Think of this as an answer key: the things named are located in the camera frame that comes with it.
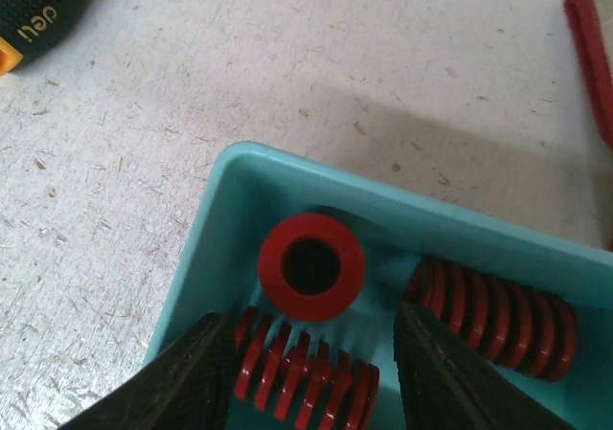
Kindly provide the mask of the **canvas work glove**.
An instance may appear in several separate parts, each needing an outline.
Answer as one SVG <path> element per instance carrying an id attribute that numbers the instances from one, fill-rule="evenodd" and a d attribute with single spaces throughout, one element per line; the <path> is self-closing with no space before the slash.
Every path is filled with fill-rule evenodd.
<path id="1" fill-rule="evenodd" d="M 597 129 L 612 148 L 612 0 L 564 0 Z"/>

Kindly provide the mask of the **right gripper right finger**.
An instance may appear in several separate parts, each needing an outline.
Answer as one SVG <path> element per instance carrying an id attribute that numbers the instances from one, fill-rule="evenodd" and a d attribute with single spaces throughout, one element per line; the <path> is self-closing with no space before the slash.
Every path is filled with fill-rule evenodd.
<path id="1" fill-rule="evenodd" d="M 394 359 L 408 429 L 570 429 L 424 306 L 402 303 Z"/>

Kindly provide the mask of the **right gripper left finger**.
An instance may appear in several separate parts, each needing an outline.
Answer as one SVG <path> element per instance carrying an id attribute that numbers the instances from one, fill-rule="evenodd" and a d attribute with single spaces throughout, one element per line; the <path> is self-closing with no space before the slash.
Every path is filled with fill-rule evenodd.
<path id="1" fill-rule="evenodd" d="M 115 391 L 63 429 L 223 429 L 236 380 L 227 312 L 203 315 Z"/>

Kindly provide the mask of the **red large spring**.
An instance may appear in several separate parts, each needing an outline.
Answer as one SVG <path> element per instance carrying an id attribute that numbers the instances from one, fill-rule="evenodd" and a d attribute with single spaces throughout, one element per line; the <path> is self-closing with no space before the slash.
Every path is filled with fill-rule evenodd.
<path id="1" fill-rule="evenodd" d="M 284 315 L 326 322 L 343 313 L 364 284 L 366 258 L 339 220 L 305 213 L 276 225 L 265 238 L 258 276 L 266 298 Z"/>
<path id="2" fill-rule="evenodd" d="M 574 363 L 579 317 L 555 294 L 425 258 L 411 274 L 405 299 L 428 308 L 474 351 L 500 367 L 555 382 Z"/>

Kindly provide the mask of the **black orange screwdriver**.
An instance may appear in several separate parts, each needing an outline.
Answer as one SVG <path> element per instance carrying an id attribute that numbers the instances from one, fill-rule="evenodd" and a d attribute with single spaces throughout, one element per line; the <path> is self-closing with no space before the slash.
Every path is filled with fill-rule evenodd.
<path id="1" fill-rule="evenodd" d="M 91 0 L 1 0 L 1 73 L 45 55 L 74 28 Z"/>

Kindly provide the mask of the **teal plastic spring tray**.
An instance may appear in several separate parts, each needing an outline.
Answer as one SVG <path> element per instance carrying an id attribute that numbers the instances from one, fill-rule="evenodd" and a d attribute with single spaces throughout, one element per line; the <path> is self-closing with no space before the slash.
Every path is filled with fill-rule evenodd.
<path id="1" fill-rule="evenodd" d="M 433 257 L 543 293 L 577 311 L 577 356 L 556 382 L 504 370 L 503 376 L 578 429 L 612 425 L 612 256 L 336 170 L 261 144 L 243 142 L 216 158 L 146 361 L 207 312 L 239 316 L 254 306 L 278 329 L 288 321 L 263 295 L 257 263 L 266 236 L 284 219 L 314 212 L 346 225 L 365 256 L 362 291 L 325 323 L 291 321 L 301 332 L 379 370 L 371 427 L 405 425 L 394 361 L 397 306 L 419 260 Z"/>

